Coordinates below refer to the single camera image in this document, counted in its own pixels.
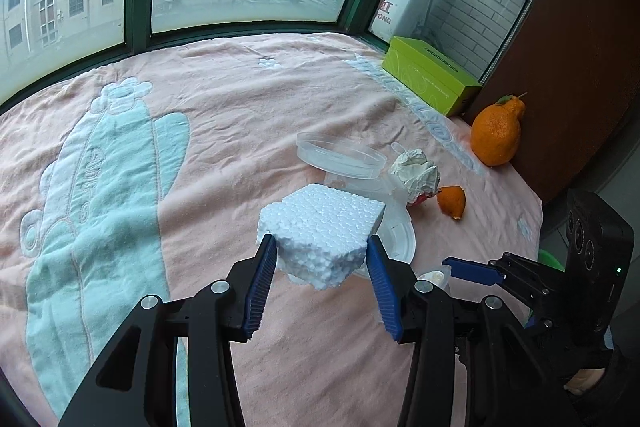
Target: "teal cactus applique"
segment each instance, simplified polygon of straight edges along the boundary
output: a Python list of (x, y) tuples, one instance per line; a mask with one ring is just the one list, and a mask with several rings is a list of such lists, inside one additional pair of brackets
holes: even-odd
[[(102, 88), (40, 180), (43, 208), (20, 224), (33, 257), (26, 344), (40, 386), (60, 418), (96, 356), (140, 298), (170, 299), (158, 203), (184, 161), (189, 121), (153, 120), (149, 82)], [(178, 367), (185, 368), (180, 344)], [(186, 374), (178, 376), (178, 424), (187, 426)]]

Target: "lime green cardboard box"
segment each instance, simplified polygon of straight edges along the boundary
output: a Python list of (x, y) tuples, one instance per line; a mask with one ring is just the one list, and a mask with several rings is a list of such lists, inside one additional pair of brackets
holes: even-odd
[(418, 39), (392, 37), (382, 67), (445, 116), (462, 112), (482, 87), (461, 66)]

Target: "camera lens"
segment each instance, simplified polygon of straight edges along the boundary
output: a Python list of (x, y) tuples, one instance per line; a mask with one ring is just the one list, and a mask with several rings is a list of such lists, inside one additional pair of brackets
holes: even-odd
[(584, 251), (584, 265), (587, 267), (587, 270), (593, 268), (593, 256), (593, 243), (587, 241), (587, 248)]
[(582, 230), (582, 223), (580, 222), (580, 219), (575, 223), (574, 244), (578, 252), (582, 251), (582, 245), (584, 244), (584, 231)]

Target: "crumpled white paper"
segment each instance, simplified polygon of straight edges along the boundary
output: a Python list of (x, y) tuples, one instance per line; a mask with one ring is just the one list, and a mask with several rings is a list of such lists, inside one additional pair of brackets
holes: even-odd
[(418, 196), (434, 196), (438, 191), (440, 173), (435, 163), (429, 161), (421, 149), (403, 152), (389, 168), (406, 187), (409, 193), (407, 203), (415, 203)]

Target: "pink bedspread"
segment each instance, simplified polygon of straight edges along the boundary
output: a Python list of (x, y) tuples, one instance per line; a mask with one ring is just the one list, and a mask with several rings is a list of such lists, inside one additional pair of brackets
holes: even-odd
[[(322, 181), (323, 172), (296, 156), (299, 132), (352, 137), (388, 158), (395, 157), (392, 142), (421, 148), (438, 165), (442, 186), (465, 189), (460, 222), (443, 216), (434, 200), (411, 211), (416, 273), (452, 255), (482, 263), (503, 251), (536, 258), (540, 200), (511, 166), (474, 169), (459, 161), (461, 154), (472, 158), (468, 126), (461, 120), (446, 121), (439, 131), (425, 125), (419, 103), (412, 111), (367, 74), (369, 68), (380, 76), (380, 59), (359, 41), (333, 34), (202, 41), (89, 71), (0, 116), (0, 367), (43, 427), (58, 420), (25, 341), (33, 259), (21, 254), (20, 222), (42, 208), (44, 168), (58, 158), (92, 100), (127, 77), (152, 85), (144, 100), (153, 118), (180, 112), (189, 123), (184, 161), (158, 205), (173, 299), (193, 295), (255, 253), (262, 207)], [(456, 280), (451, 289), (466, 299), (503, 295)], [(526, 309), (505, 299), (524, 320)], [(276, 273), (262, 327), (251, 342), (232, 346), (247, 425), (395, 425), (412, 346), (392, 341), (375, 308), (367, 280), (349, 277), (338, 288), (315, 291)], [(463, 366), (457, 367), (452, 425), (459, 426), (466, 383)]]

